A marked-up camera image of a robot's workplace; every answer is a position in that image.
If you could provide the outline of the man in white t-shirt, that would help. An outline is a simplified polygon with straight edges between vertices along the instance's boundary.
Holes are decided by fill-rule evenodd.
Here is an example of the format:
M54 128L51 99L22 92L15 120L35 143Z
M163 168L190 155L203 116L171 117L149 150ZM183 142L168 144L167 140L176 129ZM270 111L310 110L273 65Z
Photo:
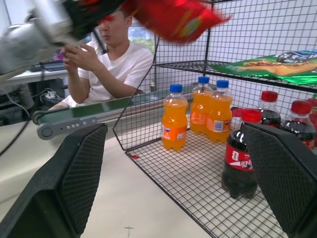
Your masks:
M138 86L154 59L148 48L129 39L117 47L104 42L106 53L100 55L93 42L87 45L95 49L99 68L94 72L79 67L67 70L69 96L51 107L52 110L97 104L141 92Z

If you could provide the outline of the green conveyor belt grey frame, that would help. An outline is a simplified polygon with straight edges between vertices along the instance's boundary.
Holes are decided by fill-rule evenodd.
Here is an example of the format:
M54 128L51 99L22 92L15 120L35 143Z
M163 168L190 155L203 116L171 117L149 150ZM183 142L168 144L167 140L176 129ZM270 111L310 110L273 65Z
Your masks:
M32 115L32 122L38 126L38 137L50 140L121 115L133 116L161 108L163 99L168 95L169 90L163 90L76 108L37 111Z

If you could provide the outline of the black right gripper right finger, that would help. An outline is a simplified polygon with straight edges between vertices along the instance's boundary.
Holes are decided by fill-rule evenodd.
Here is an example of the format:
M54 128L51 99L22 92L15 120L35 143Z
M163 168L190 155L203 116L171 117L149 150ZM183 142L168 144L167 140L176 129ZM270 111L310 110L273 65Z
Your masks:
M296 135L245 123L240 127L261 191L289 238L317 238L317 155Z

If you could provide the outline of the black keyboard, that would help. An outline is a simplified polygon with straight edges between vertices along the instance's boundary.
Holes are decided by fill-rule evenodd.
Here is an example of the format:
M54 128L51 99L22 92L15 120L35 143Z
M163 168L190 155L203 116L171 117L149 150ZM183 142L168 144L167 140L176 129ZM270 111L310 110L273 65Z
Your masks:
M47 62L43 64L43 69L52 72L65 70L65 67L62 62Z

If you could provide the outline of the red snack bag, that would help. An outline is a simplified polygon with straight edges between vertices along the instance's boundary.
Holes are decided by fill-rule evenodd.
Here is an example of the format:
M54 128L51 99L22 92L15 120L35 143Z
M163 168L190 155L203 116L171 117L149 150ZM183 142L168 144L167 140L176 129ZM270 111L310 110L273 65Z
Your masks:
M230 19L199 0L124 0L97 25L104 42L111 47L126 44L133 18L162 39L177 44L195 41L207 29Z

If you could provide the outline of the orange soda bottle blue cap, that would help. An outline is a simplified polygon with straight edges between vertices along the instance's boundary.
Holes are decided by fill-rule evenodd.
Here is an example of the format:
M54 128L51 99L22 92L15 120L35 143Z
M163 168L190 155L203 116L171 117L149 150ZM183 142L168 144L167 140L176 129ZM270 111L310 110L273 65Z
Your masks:
M187 133L187 99L182 95L181 84L171 84L169 95L163 100L164 113L161 120L161 140L165 149L181 150Z
M193 102L190 107L190 129L195 134L207 133L207 116L211 110L212 88L210 78L199 76L198 85L192 90Z
M212 142L226 142L230 135L233 95L228 80L218 80L211 96L211 110L207 116L207 136Z

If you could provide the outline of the man's right hand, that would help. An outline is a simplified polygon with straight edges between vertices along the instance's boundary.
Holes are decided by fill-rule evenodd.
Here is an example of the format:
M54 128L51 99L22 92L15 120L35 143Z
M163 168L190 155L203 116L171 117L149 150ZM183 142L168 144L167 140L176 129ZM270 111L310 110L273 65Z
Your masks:
M66 50L66 48L62 48L61 54L62 54L62 56L63 56L63 64L64 64L64 67L66 68L66 70L70 70L71 67L72 67L72 63L71 63L71 60L69 59L69 57L67 56L67 50Z

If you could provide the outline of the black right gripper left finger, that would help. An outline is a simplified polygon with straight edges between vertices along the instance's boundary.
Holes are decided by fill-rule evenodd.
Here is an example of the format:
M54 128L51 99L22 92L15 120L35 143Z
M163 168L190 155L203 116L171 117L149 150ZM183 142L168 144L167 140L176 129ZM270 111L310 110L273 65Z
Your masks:
M100 183L108 126L66 136L0 222L0 238L80 238Z

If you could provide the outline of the green snack bag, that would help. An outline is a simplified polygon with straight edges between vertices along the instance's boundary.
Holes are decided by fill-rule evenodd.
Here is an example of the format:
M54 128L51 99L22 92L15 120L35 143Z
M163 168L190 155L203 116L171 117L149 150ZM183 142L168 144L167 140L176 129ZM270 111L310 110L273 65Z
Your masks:
M240 75L279 79L299 85L317 86L317 50L288 51L224 65L213 65L216 71Z

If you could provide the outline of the cola bottle red cap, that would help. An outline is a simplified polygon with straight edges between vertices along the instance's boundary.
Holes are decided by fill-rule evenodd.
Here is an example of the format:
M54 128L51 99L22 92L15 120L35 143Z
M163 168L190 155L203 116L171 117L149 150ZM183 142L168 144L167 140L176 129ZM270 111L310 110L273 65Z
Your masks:
M258 104L258 110L262 113L261 124L279 128L281 116L276 108L278 93L274 91L262 91Z
M292 103L290 113L281 121L280 129L296 135L310 150L315 147L316 129L310 120L312 104L306 100Z
M250 199L257 190L258 183L241 129L233 131L228 137L221 186L232 198L243 196Z

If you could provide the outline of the man's left hand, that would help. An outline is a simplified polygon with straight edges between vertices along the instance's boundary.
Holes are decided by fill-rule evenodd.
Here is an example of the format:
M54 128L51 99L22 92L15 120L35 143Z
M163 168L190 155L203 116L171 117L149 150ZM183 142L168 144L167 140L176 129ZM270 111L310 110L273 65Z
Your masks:
M100 61L93 47L81 44L79 47L66 45L67 56L71 60L72 67L68 71L74 71L75 68L81 68L86 71L94 72L100 66Z

